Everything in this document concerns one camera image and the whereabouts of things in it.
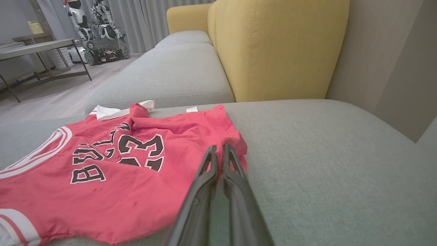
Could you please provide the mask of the yellow container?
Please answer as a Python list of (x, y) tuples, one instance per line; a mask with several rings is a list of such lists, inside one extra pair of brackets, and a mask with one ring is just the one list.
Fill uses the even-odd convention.
[(28, 21), (28, 26), (32, 32), (32, 34), (37, 35), (37, 34), (41, 34), (44, 33), (45, 31), (43, 30), (42, 26), (35, 21)]

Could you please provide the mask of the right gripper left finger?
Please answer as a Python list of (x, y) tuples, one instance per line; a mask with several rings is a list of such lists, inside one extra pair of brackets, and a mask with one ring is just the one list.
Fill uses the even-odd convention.
[(212, 199), (219, 176), (216, 148), (212, 145), (206, 150), (165, 246), (209, 246)]

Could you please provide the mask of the red basketball jersey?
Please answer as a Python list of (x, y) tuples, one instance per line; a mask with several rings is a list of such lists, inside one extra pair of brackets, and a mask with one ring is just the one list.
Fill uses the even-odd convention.
[(53, 131), (0, 130), (0, 246), (84, 237), (119, 245), (169, 226), (210, 146), (247, 144), (225, 107), (166, 118), (154, 101), (95, 107)]

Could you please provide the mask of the grey sofa seat cushion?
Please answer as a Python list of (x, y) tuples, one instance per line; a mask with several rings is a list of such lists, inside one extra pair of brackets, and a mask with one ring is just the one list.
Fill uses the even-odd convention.
[(169, 34), (155, 45), (155, 48), (164, 48), (181, 44), (201, 44), (212, 45), (208, 34), (201, 30), (187, 30)]
[(153, 100), (156, 108), (233, 103), (234, 94), (214, 47), (206, 43), (156, 47), (104, 83), (88, 100), (126, 109)]

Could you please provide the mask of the yellow sofa back cushion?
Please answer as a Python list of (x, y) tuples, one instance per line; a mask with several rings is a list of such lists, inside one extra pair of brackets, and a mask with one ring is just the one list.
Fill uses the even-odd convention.
[(236, 102), (324, 99), (350, 0), (220, 0), (217, 54)]
[(175, 6), (167, 10), (166, 17), (169, 33), (200, 30), (209, 31), (209, 4)]
[(219, 5), (219, 2), (220, 0), (211, 3), (208, 10), (208, 35), (215, 51), (217, 51), (216, 16), (217, 16), (217, 7)]

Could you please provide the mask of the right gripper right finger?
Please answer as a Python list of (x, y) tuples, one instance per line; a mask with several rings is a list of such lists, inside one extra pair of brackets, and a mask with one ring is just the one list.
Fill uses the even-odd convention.
[(234, 146), (223, 147), (231, 246), (275, 246)]

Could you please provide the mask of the large grey chaise seat cushion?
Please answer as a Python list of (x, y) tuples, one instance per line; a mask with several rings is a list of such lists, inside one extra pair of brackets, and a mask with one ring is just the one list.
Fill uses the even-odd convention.
[[(150, 116), (216, 106), (152, 109)], [(275, 246), (437, 246), (437, 161), (388, 124), (334, 100), (223, 106), (247, 144), (239, 160)], [(28, 125), (44, 125), (46, 136), (37, 138), (47, 140), (55, 129), (85, 118)], [(217, 165), (209, 246), (231, 246), (223, 157)], [(165, 246), (175, 220), (119, 245), (75, 236), (44, 246)]]

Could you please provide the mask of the grey table with metal legs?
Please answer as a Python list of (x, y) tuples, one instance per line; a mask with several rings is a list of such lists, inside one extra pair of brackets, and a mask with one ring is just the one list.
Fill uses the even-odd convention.
[[(62, 75), (53, 75), (52, 71), (49, 68), (47, 68), (47, 66), (45, 65), (45, 62), (42, 60), (40, 52), (53, 50), (53, 49), (57, 50), (60, 48), (70, 47), (70, 46), (73, 46), (75, 48), (77, 54), (79, 55), (79, 58), (81, 59), (83, 68), (85, 70), (81, 71), (81, 72), (73, 72), (73, 73), (67, 73), (67, 74), (62, 74)], [(23, 46), (23, 47), (19, 47), (19, 48), (14, 48), (14, 49), (8, 50), (8, 51), (1, 51), (0, 52), (0, 62), (5, 61), (5, 60), (9, 60), (12, 58), (24, 56), (24, 55), (34, 54), (34, 53), (37, 54), (42, 65), (45, 67), (45, 69), (49, 73), (48, 78), (39, 80), (39, 82), (41, 82), (41, 83), (46, 83), (46, 82), (50, 82), (53, 80), (78, 77), (78, 76), (83, 76), (83, 75), (87, 75), (89, 80), (92, 81), (92, 77), (91, 77), (89, 71), (87, 70), (86, 65), (83, 62), (83, 59), (80, 55), (80, 52), (78, 50), (78, 47), (77, 47), (74, 39), (54, 40), (54, 41), (37, 43), (37, 44), (27, 45), (27, 46)]]

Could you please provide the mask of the white and black tracked robot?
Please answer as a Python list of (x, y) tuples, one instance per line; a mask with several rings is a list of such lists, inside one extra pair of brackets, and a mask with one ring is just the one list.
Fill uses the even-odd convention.
[(119, 41), (125, 42), (126, 34), (114, 23), (106, 2), (93, 0), (91, 17), (88, 18), (81, 0), (64, 0), (64, 8), (82, 41), (85, 60), (91, 66), (130, 58), (128, 47), (119, 46)]

